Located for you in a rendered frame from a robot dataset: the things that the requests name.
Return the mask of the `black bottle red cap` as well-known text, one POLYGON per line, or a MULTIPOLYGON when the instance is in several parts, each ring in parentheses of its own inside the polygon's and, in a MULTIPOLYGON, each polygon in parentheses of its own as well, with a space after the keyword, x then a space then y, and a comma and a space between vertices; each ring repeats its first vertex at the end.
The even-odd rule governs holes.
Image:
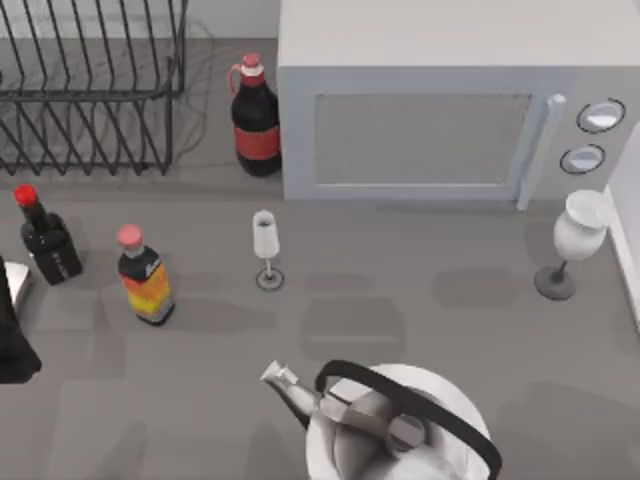
POLYGON ((45 209, 31 184, 15 187, 14 199, 24 216, 21 239, 47 283, 54 286, 80 275, 83 265, 62 217, 45 209))

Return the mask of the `microwave oven door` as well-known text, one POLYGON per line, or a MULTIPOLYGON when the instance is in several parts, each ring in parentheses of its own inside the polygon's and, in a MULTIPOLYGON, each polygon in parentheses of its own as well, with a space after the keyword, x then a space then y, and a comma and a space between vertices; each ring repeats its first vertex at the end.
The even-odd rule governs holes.
POLYGON ((528 67, 290 65, 277 84, 296 200, 513 201, 544 114, 528 67))

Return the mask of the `dark soda bottle red label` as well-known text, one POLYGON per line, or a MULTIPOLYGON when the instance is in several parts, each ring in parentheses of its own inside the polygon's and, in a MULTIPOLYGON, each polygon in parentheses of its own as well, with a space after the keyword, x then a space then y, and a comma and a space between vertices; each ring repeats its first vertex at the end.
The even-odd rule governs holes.
POLYGON ((246 53, 227 75, 237 160, 250 176, 265 178, 282 166, 278 97, 257 53, 246 53))

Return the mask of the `narrow clear flute glass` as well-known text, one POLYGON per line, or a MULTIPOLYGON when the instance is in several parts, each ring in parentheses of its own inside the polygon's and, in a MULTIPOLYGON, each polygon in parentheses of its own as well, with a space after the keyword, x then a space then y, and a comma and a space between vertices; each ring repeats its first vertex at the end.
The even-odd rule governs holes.
POLYGON ((284 283, 284 274, 272 265, 280 253, 280 241, 276 219, 268 210, 257 211, 252 219, 253 250, 263 262, 256 275, 257 286, 264 291, 279 290, 284 283))

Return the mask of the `large microwave knob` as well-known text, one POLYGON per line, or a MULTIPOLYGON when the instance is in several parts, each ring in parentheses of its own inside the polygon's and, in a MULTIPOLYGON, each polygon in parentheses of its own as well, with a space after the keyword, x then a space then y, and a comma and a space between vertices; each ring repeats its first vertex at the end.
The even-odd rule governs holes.
POLYGON ((578 128, 589 134, 600 134, 614 129, 626 115, 625 105, 613 98, 585 105, 578 113, 578 128))

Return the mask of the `orange yellow label bottle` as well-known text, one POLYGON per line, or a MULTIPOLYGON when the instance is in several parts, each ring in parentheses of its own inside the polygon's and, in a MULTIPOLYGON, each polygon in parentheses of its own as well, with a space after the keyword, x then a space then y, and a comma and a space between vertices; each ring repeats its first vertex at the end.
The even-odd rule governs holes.
POLYGON ((123 225, 117 241, 122 249, 118 273, 131 309, 139 320, 149 325, 164 325, 175 302, 162 258, 144 243, 138 225, 123 225))

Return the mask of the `small microwave knob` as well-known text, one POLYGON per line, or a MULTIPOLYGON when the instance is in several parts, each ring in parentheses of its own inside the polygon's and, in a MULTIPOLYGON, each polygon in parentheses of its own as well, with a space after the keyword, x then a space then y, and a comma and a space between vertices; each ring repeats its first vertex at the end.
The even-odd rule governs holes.
POLYGON ((600 146, 588 144, 566 151, 559 161, 559 166, 567 174, 585 175, 597 170, 605 159, 606 153, 600 146))

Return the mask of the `wide white wine glass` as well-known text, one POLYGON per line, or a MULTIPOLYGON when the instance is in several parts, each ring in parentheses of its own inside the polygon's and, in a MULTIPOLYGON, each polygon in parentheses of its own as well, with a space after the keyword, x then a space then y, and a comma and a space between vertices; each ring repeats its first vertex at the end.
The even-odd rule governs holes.
POLYGON ((561 263, 540 268, 534 277, 534 286, 541 296, 563 301, 576 293, 568 264, 587 260, 600 249, 612 216, 612 202, 603 192, 581 189, 566 197, 564 210, 553 228, 554 247, 561 263))

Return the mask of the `pale microwave oven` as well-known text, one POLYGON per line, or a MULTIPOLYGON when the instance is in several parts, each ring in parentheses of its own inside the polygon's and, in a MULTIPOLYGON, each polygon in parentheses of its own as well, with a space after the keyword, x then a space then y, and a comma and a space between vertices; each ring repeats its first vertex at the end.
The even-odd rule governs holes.
POLYGON ((532 201, 606 187, 640 127, 640 0, 281 0, 280 66, 528 67, 567 103, 532 201), (580 130, 588 104, 609 98, 623 121, 580 130), (585 175, 559 166, 588 144, 606 153, 585 175))

